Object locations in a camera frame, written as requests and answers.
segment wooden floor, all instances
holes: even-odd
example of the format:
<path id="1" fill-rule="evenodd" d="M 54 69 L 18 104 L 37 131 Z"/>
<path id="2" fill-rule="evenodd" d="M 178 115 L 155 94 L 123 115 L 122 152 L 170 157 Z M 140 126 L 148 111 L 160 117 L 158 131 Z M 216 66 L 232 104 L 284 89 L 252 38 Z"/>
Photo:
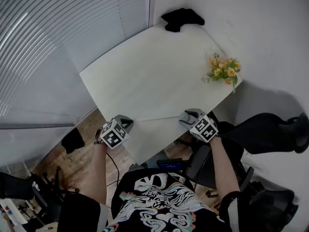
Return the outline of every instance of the wooden floor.
<path id="1" fill-rule="evenodd" d="M 91 163 L 93 155 L 93 142 L 94 135 L 97 128 L 105 123 L 105 119 L 98 109 L 92 112 L 87 118 L 85 118 L 78 126 L 77 129 L 80 132 L 85 146 L 80 149 L 76 149 L 69 155 L 66 154 L 65 149 L 61 143 L 55 146 L 51 152 L 39 163 L 34 169 L 33 173 L 42 176 L 43 172 L 47 172 L 47 176 L 51 180 L 55 177 L 56 167 L 61 167 L 60 175 L 60 187 L 65 190 L 74 190 L 76 188 L 82 189 L 85 184 L 85 178 L 88 173 L 89 165 Z M 183 140 L 190 139 L 189 134 L 182 136 Z M 170 145 L 165 149 L 166 155 L 171 158 L 182 158 L 183 160 L 189 159 L 191 155 L 191 149 L 184 145 Z M 108 150 L 108 153 L 115 161 L 119 168 L 120 179 L 128 171 L 129 167 L 134 164 L 134 160 L 130 157 L 129 153 L 123 146 L 120 146 L 114 150 Z M 113 162 L 107 157 L 106 159 L 106 182 L 107 185 L 117 180 L 117 170 Z M 113 194 L 116 190 L 116 183 L 107 187 L 107 205 L 111 206 Z M 209 188 L 197 185 L 197 196 L 208 205 L 215 212 L 215 207 L 218 206 L 219 200 L 217 198 L 208 198 L 205 193 Z"/>

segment window blinds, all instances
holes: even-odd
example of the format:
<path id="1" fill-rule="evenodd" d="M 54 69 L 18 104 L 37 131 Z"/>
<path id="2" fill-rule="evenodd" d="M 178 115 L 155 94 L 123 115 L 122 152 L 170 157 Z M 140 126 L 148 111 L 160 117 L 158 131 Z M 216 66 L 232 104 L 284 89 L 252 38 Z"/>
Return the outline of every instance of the window blinds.
<path id="1" fill-rule="evenodd" d="M 76 123 L 79 72 L 148 27 L 149 0 L 0 0 L 0 124 Z"/>

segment chair wheel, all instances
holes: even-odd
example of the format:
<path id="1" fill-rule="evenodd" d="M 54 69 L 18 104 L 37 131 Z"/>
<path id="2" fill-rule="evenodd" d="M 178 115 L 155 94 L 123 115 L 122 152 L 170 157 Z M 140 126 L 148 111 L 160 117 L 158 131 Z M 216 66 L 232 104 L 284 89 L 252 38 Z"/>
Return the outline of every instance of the chair wheel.
<path id="1" fill-rule="evenodd" d="M 211 196 L 211 191 L 207 191 L 206 193 L 205 193 L 205 195 L 207 196 L 207 197 L 210 197 Z"/>

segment forearm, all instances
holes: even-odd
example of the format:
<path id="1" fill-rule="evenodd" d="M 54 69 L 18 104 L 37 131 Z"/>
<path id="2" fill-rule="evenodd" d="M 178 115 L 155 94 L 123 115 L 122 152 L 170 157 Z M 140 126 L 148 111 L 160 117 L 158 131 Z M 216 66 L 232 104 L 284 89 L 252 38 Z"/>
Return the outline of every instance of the forearm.
<path id="1" fill-rule="evenodd" d="M 230 192 L 239 191 L 237 178 L 228 158 L 226 151 L 222 145 L 220 137 L 214 137 L 210 141 L 216 186 L 220 200 Z"/>
<path id="2" fill-rule="evenodd" d="M 6 220 L 6 223 L 8 225 L 8 228 L 10 229 L 10 232 L 15 232 L 15 229 L 12 227 L 10 221 Z"/>
<path id="3" fill-rule="evenodd" d="M 81 193 L 95 201 L 106 203 L 106 144 L 94 146 L 92 162 Z"/>

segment black t-shirt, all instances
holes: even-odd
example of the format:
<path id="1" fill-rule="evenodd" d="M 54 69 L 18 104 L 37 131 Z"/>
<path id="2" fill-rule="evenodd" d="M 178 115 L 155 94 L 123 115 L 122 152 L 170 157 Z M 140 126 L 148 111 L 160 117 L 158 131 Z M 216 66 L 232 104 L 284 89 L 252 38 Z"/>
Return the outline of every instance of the black t-shirt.
<path id="1" fill-rule="evenodd" d="M 113 220 L 108 226 L 106 205 L 82 194 L 69 194 L 58 231 L 241 232 L 246 231 L 246 219 L 239 197 L 239 192 L 225 196 L 218 216 L 195 195 L 190 181 L 180 173 L 136 170 L 126 173 L 119 183 L 112 199 Z"/>

